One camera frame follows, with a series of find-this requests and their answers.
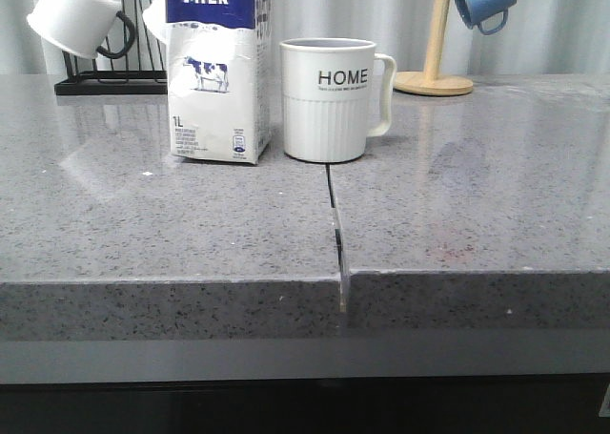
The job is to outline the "wooden mug tree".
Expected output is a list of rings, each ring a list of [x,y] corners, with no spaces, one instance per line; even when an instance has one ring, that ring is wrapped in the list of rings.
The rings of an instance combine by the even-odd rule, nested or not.
[[[426,96],[458,96],[471,93],[473,81],[440,73],[450,0],[434,0],[429,38],[422,72],[398,72],[394,88],[403,93]]]

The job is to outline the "left white hanging mug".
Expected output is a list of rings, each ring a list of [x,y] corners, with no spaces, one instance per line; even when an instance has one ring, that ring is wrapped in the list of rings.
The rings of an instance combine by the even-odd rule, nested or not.
[[[137,36],[121,0],[38,0],[26,20],[49,43],[85,59],[98,55],[119,59],[129,52]],[[119,51],[112,52],[103,43],[117,20],[127,29],[127,39]]]

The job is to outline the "white hanging mug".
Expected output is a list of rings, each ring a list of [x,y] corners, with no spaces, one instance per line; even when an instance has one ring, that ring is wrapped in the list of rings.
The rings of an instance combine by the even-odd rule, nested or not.
[[[119,59],[129,52],[137,36],[121,0],[38,0],[26,20],[49,43],[85,59],[98,55]],[[127,39],[119,51],[112,52],[103,43],[117,20],[127,29]]]
[[[142,16],[148,31],[161,44],[166,45],[168,40],[166,0],[152,0],[152,3],[143,11]]]

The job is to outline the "right white hanging mug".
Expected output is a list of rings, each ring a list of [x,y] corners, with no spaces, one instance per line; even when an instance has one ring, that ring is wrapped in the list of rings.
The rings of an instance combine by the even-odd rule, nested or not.
[[[148,31],[161,44],[166,45],[168,40],[166,0],[152,0],[152,3],[143,11],[142,16]]]

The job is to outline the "white HOME mug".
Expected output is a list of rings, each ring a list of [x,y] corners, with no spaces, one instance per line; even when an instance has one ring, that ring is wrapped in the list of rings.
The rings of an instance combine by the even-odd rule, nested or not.
[[[285,154],[313,163],[361,157],[392,124],[393,57],[372,41],[295,38],[279,44]]]

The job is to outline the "white blue milk carton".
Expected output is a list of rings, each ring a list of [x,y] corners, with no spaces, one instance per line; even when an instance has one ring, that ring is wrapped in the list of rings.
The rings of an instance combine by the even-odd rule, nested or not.
[[[166,0],[171,152],[257,164],[271,138],[272,0]]]

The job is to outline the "dark cabinet under counter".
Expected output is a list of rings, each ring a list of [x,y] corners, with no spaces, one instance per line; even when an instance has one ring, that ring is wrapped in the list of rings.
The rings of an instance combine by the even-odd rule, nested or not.
[[[605,433],[605,374],[5,384],[5,433]]]

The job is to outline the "blue enamel mug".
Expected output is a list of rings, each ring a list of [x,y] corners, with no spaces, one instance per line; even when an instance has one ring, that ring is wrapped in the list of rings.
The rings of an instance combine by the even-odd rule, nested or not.
[[[454,0],[457,11],[466,25],[472,30],[477,27],[483,35],[501,31],[507,23],[509,9],[518,0]]]

